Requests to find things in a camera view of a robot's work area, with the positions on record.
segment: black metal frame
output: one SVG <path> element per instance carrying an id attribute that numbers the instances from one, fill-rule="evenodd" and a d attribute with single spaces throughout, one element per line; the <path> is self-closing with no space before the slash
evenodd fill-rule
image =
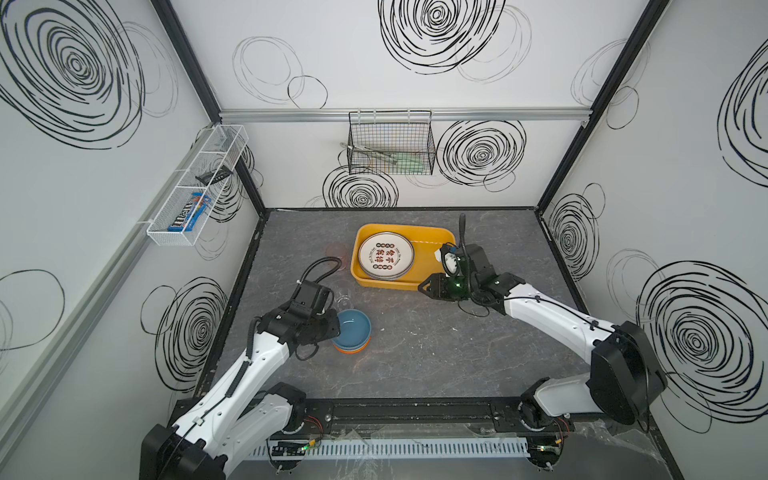
<path id="1" fill-rule="evenodd" d="M 669 4 L 670 0 L 650 0 L 643 10 L 643 15 L 640 16 L 640 20 L 634 26 L 632 35 L 627 39 L 627 43 L 624 44 L 624 49 L 619 54 L 619 58 L 616 60 L 614 67 L 611 69 L 611 73 L 603 83 L 603 87 L 600 89 L 600 93 L 594 99 L 592 104 L 592 115 L 589 117 L 589 122 L 583 128 L 580 128 L 571 145 L 565 151 L 563 160 L 558 165 L 558 169 L 554 172 L 552 179 L 549 180 L 544 194 L 541 195 L 541 199 L 538 201 L 537 208 L 543 212 L 547 209 L 549 204 L 554 199 L 560 186 L 563 184 L 563 180 L 571 171 L 574 162 L 578 158 L 584 145 L 587 144 L 587 140 L 592 135 L 594 129 L 598 126 L 605 109 L 611 103 L 616 91 L 621 86 L 621 82 L 624 80 L 624 76 L 627 75 L 629 69 L 634 63 L 634 59 L 640 53 L 640 50 L 645 45 L 645 41 L 648 39 L 650 33 L 654 30 L 656 22 L 661 18 L 661 14 L 664 13 L 664 9 Z"/>
<path id="2" fill-rule="evenodd" d="M 214 96 L 213 90 L 210 88 L 205 78 L 202 67 L 197 61 L 189 40 L 184 34 L 184 29 L 181 26 L 170 0 L 151 1 L 209 118 L 213 122 L 220 122 L 221 110 L 219 104 Z M 584 128 L 580 129 L 574 137 L 536 207 L 494 207 L 492 209 L 484 209 L 481 207 L 423 207 L 371 210 L 534 210 L 539 225 L 547 238 L 549 247 L 560 267 L 563 277 L 565 278 L 566 283 L 568 283 L 568 288 L 571 291 L 571 295 L 574 297 L 578 309 L 586 313 L 586 305 L 584 304 L 570 273 L 565 268 L 565 263 L 559 250 L 552 243 L 548 228 L 541 218 L 541 212 L 543 212 L 550 202 L 552 202 L 558 188 L 561 186 L 568 171 L 581 153 L 587 139 L 597 127 L 602 114 L 613 98 L 616 90 L 621 85 L 624 76 L 627 74 L 634 59 L 637 57 L 637 54 L 640 52 L 640 49 L 668 3 L 669 0 L 650 0 L 648 2 L 643 15 L 637 22 L 637 25 L 632 31 L 632 35 L 624 46 L 624 50 L 621 52 L 619 59 L 612 68 L 611 73 L 608 75 L 607 80 L 595 100 L 592 107 L 593 114 L 591 115 L 589 122 Z M 233 322 L 235 312 L 237 311 L 240 298 L 243 295 L 248 275 L 253 264 L 253 259 L 255 258 L 259 247 L 261 234 L 266 225 L 266 221 L 269 218 L 269 210 L 266 209 L 256 185 L 253 182 L 253 178 L 250 176 L 245 166 L 238 162 L 236 170 L 238 177 L 242 181 L 246 192 L 253 202 L 254 208 L 259 214 L 260 221 L 253 233 L 253 238 L 251 239 L 245 258 L 243 259 L 240 272 L 235 280 L 235 286 L 232 295 L 230 296 L 230 300 L 227 303 L 227 309 L 204 366 L 204 374 L 201 376 L 196 388 L 196 397 L 204 395 L 213 382 L 215 366 L 218 363 L 221 351 L 223 350 L 227 333 Z M 351 209 L 297 208 L 287 210 L 344 211 Z M 365 435 L 365 431 L 360 428 L 361 425 L 370 425 L 372 427 L 378 425 L 380 427 L 381 425 L 393 423 L 454 422 L 468 425 L 470 429 L 477 427 L 478 433 L 480 434 L 483 433 L 483 428 L 492 426 L 492 431 L 485 430 L 488 434 L 495 432 L 521 432 L 524 433 L 526 437 L 536 435 L 553 436 L 554 426 L 549 427 L 551 431 L 545 429 L 543 432 L 537 434 L 528 431 L 519 423 L 519 414 L 517 411 L 517 404 L 519 401 L 520 399 L 518 397 L 460 399 L 308 399 L 307 411 L 315 414 L 314 416 L 324 423 L 326 432 L 330 432 L 331 434 L 339 432 L 340 429 L 354 426 L 356 432 Z M 177 418 L 183 413 L 180 409 L 183 410 L 184 405 L 185 401 L 179 401 L 177 408 L 174 410 L 174 415 L 171 418 Z M 330 420 L 326 420 L 327 415 L 330 415 Z M 600 415 L 573 415 L 571 420 L 588 422 L 600 417 Z M 657 447 L 660 449 L 662 456 L 667 460 L 667 464 L 670 466 L 670 472 L 673 477 L 682 478 L 680 470 L 674 463 L 674 458 L 672 457 L 669 448 L 667 448 L 666 442 L 658 431 L 658 428 L 655 427 L 655 424 L 651 426 L 651 436 L 657 443 Z"/>

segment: gray table surface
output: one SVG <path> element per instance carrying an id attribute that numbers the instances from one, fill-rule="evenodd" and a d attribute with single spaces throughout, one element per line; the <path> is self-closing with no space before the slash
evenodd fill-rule
<path id="1" fill-rule="evenodd" d="M 467 243 L 482 246 L 497 273 L 514 273 L 574 305 L 532 211 L 466 213 Z M 344 244 L 351 254 L 357 230 L 365 223 L 444 227 L 458 239 L 458 215 L 443 210 L 273 212 L 227 335 L 216 380 L 243 352 L 250 319 L 288 300 L 301 273 L 326 255 L 329 244 Z M 365 288 L 352 278 L 349 266 L 323 283 L 335 290 L 349 289 L 354 307 L 372 321 L 370 344 L 360 353 L 345 355 L 326 342 L 309 361 L 291 357 L 266 387 L 287 382 L 310 398 L 517 396 L 543 376 L 559 378 L 589 370 L 571 350 L 509 316 L 491 312 L 476 318 L 455 303 L 431 300 L 418 292 Z M 311 348 L 302 347 L 300 352 L 306 355 Z"/>

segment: stack of plates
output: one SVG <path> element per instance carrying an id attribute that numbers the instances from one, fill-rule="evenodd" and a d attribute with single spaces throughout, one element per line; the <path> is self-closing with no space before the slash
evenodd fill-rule
<path id="1" fill-rule="evenodd" d="M 392 232 L 368 237 L 358 252 L 362 270 L 374 280 L 397 280 L 411 270 L 414 258 L 411 242 Z"/>

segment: white wire basket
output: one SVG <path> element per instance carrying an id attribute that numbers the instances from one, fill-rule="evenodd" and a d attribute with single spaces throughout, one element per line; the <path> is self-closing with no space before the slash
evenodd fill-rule
<path id="1" fill-rule="evenodd" d="M 222 190 L 233 181 L 235 165 L 248 142 L 243 125 L 213 127 L 203 147 L 181 175 L 173 191 L 147 228 L 147 235 L 157 245 L 191 247 L 205 228 Z M 228 169 L 231 174 L 214 183 L 214 178 Z M 213 174 L 207 183 L 198 177 Z"/>

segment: black frame post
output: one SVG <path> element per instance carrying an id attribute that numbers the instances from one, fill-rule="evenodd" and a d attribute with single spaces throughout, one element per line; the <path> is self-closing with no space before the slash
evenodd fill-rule
<path id="1" fill-rule="evenodd" d="M 165 28 L 165 32 L 170 38 L 170 43 L 173 44 L 176 49 L 179 60 L 184 66 L 184 70 L 187 72 L 187 76 L 192 82 L 192 86 L 197 92 L 197 96 L 200 99 L 200 103 L 203 104 L 208 118 L 214 123 L 221 122 L 221 107 L 216 100 L 214 91 L 208 84 L 208 80 L 205 78 L 203 68 L 200 66 L 200 62 L 197 61 L 197 57 L 192 50 L 187 34 L 184 33 L 184 29 L 181 27 L 181 22 L 174 7 L 170 4 L 170 0 L 151 0 L 154 10 L 157 12 L 157 16 L 160 18 L 160 22 Z M 253 177 L 250 176 L 250 172 L 243 165 L 243 162 L 237 162 L 235 165 L 235 171 L 237 177 L 240 178 L 240 182 L 243 184 L 245 191 L 248 193 L 253 208 L 259 214 L 259 217 L 266 219 L 267 211 L 264 206 L 264 200 L 261 199 L 256 184 L 253 182 Z"/>
<path id="2" fill-rule="evenodd" d="M 589 122 L 583 128 L 580 128 L 571 145 L 565 151 L 563 160 L 558 165 L 558 169 L 554 172 L 552 179 L 549 180 L 549 185 L 544 190 L 544 194 L 541 195 L 541 199 L 538 201 L 537 210 L 544 212 L 549 204 L 557 194 L 558 189 L 563 183 L 563 180 L 568 175 L 568 172 L 573 167 L 574 162 L 578 158 L 584 145 L 587 144 L 587 140 L 592 135 L 592 132 L 597 127 L 598 122 L 603 116 L 606 108 L 613 100 L 616 91 L 621 86 L 621 82 L 624 81 L 624 77 L 629 72 L 629 69 L 634 63 L 634 59 L 640 53 L 640 50 L 645 45 L 645 41 L 648 39 L 650 33 L 654 30 L 656 23 L 661 14 L 664 13 L 664 9 L 669 5 L 670 0 L 650 0 L 648 5 L 643 10 L 643 15 L 640 16 L 640 20 L 634 26 L 632 35 L 629 36 L 627 43 L 624 45 L 624 49 L 621 51 L 619 58 L 616 60 L 614 67 L 611 69 L 611 73 L 606 78 L 603 87 L 600 89 L 600 93 L 594 99 L 592 104 L 592 115 L 589 117 Z"/>

